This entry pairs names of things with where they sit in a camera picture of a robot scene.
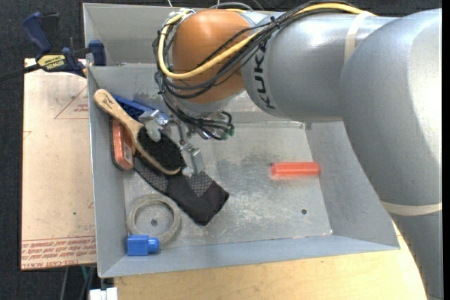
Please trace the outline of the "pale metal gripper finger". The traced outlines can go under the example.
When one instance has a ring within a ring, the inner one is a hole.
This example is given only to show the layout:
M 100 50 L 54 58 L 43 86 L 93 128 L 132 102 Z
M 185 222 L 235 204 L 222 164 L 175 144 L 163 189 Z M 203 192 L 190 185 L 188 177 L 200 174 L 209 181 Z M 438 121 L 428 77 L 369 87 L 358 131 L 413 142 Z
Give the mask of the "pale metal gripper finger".
M 168 118 L 159 110 L 147 110 L 139 116 L 139 121 L 145 126 L 146 133 L 152 141 L 159 142 L 162 132 L 169 124 Z
M 186 166 L 182 170 L 182 174 L 184 176 L 191 177 L 204 170 L 205 165 L 200 148 L 187 143 L 181 147 L 181 154 L 183 155 L 186 163 Z

